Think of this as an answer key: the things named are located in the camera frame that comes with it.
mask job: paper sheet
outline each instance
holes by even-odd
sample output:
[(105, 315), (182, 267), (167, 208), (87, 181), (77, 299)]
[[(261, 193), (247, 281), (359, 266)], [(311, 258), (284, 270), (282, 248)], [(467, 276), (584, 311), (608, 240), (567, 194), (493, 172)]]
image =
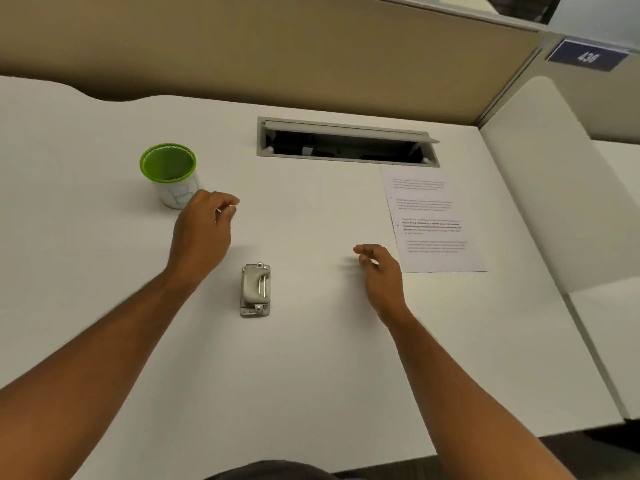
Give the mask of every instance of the paper sheet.
[(441, 168), (380, 167), (405, 273), (486, 271)]

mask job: hand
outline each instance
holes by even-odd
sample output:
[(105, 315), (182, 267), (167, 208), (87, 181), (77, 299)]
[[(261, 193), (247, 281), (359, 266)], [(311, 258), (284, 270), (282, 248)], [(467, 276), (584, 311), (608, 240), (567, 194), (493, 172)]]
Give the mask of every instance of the hand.
[(233, 195), (198, 190), (175, 222), (166, 271), (196, 285), (206, 278), (227, 254), (239, 202)]
[(400, 265), (389, 251), (379, 244), (359, 244), (353, 251), (360, 255), (358, 261), (366, 273), (367, 297), (380, 320), (389, 327), (411, 315), (404, 302)]

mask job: floor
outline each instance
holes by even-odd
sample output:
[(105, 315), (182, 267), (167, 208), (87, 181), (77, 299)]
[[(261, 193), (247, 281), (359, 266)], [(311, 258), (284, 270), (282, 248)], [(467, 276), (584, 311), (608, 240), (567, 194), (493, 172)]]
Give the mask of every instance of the floor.
[[(578, 480), (640, 480), (640, 454), (592, 440), (583, 433), (544, 438)], [(367, 480), (445, 480), (437, 457), (364, 468)]]

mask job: number 436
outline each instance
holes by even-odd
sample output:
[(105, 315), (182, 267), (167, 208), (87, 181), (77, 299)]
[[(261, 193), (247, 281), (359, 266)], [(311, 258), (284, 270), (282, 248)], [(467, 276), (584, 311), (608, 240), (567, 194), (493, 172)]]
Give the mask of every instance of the number 436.
[(600, 54), (594, 54), (593, 52), (585, 52), (583, 55), (578, 57), (578, 60), (581, 62), (586, 62), (588, 64), (591, 64), (592, 62), (595, 62), (599, 56)]

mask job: desk surface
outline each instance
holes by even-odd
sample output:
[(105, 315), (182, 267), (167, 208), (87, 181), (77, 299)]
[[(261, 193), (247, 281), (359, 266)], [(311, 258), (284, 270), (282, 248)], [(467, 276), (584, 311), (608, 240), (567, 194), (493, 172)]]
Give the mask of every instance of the desk surface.
[[(228, 256), (180, 311), (79, 479), (197, 479), (265, 458), (329, 471), (435, 451), (351, 247), (397, 255), (379, 165), (257, 157), (258, 116), (428, 130), (487, 273), (407, 274), (414, 313), (537, 435), (620, 421), (480, 133), (176, 96), (102, 102), (0, 79), (0, 384), (166, 261), (176, 212), (140, 174), (166, 141), (240, 197)], [(272, 311), (240, 318), (241, 266), (273, 270)]]
[[(607, 141), (594, 144), (635, 199), (640, 219), (640, 145)], [(640, 418), (640, 274), (571, 293), (571, 299), (623, 414)]]

